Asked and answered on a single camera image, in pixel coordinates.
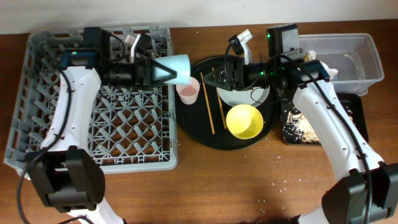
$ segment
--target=white plate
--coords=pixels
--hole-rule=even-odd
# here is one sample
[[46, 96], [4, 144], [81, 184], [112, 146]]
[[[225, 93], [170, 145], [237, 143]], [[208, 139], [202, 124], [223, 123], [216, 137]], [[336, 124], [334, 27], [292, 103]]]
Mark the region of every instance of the white plate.
[[266, 100], [268, 93], [269, 93], [269, 88], [266, 89], [259, 89], [259, 90], [254, 90], [252, 97], [256, 101], [252, 100], [250, 98], [250, 94], [253, 90], [245, 90], [245, 91], [228, 91], [228, 90], [223, 90], [221, 88], [217, 88], [218, 94], [220, 98], [228, 105], [234, 107], [236, 105], [251, 105], [251, 106], [258, 106], [260, 103], [258, 102], [264, 102]]

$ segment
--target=wall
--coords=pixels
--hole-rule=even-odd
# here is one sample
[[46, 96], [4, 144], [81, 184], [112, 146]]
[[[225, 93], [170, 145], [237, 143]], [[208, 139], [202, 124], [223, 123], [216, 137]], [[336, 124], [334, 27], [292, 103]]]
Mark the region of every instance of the wall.
[[397, 0], [0, 0], [0, 34], [84, 26], [169, 27], [398, 18]]

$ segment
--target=plastic crate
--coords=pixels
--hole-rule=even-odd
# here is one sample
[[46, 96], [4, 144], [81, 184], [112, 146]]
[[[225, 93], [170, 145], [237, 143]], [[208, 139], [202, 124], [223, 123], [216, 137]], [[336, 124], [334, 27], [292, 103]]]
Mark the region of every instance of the plastic crate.
[[300, 45], [305, 53], [314, 50], [317, 59], [338, 70], [331, 81], [338, 93], [363, 96], [384, 78], [379, 52], [369, 34], [300, 35]]
[[[170, 30], [160, 26], [107, 29], [124, 39], [128, 34], [152, 37], [156, 57], [173, 55]], [[52, 60], [81, 43], [83, 30], [31, 34], [14, 108], [4, 162], [20, 174], [27, 152], [39, 149], [52, 122], [60, 79]], [[112, 55], [121, 44], [111, 38]], [[146, 91], [104, 86], [109, 100], [97, 95], [88, 130], [91, 157], [105, 174], [167, 170], [177, 165], [177, 133], [172, 85]]]

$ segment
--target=chopstick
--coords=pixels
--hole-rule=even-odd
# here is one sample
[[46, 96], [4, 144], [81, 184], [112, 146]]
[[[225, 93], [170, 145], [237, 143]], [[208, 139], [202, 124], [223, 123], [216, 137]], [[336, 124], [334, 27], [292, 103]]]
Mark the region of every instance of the chopstick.
[[216, 87], [216, 93], [217, 93], [217, 98], [218, 98], [218, 105], [220, 106], [221, 117], [223, 119], [224, 129], [226, 129], [226, 121], [225, 121], [225, 116], [224, 116], [224, 111], [223, 111], [223, 104], [221, 103], [221, 98], [220, 98], [220, 95], [218, 94], [217, 87]]
[[214, 126], [213, 126], [213, 118], [211, 117], [211, 111], [210, 111], [209, 99], [207, 98], [206, 86], [205, 86], [205, 81], [203, 80], [203, 74], [202, 74], [202, 73], [200, 73], [200, 77], [201, 77], [201, 84], [203, 85], [203, 91], [205, 91], [205, 98], [206, 98], [207, 112], [209, 113], [209, 119], [210, 119], [211, 132], [212, 132], [213, 134], [215, 134], [215, 132], [214, 132]]

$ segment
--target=round black tray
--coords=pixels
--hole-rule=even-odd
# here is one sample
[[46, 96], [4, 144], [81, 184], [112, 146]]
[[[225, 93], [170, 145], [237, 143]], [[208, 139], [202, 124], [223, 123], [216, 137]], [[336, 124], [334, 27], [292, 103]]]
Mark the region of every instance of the round black tray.
[[[242, 60], [242, 58], [230, 57], [229, 60]], [[201, 83], [200, 72], [202, 72], [204, 76], [211, 71], [211, 68], [216, 68], [222, 63], [223, 56], [205, 59], [192, 67], [192, 77], [196, 78], [199, 83]], [[265, 121], [261, 133], [252, 139], [238, 139], [234, 137], [228, 131], [228, 129], [224, 129], [223, 120], [221, 118], [220, 106], [217, 99], [216, 88], [206, 85], [211, 116], [213, 117], [213, 125], [215, 129], [215, 134], [212, 134], [202, 84], [200, 84], [198, 99], [192, 105], [185, 105], [184, 103], [182, 103], [175, 88], [174, 91], [175, 110], [178, 123], [193, 139], [213, 149], [235, 150], [252, 146], [253, 144], [260, 141], [272, 130], [272, 128], [275, 126], [276, 121], [278, 120], [278, 117], [280, 116], [278, 92], [275, 88], [271, 88], [265, 102], [257, 106], [257, 109], [261, 112], [262, 117]], [[224, 101], [222, 101], [222, 104], [224, 115], [226, 117], [231, 107], [227, 105]]]

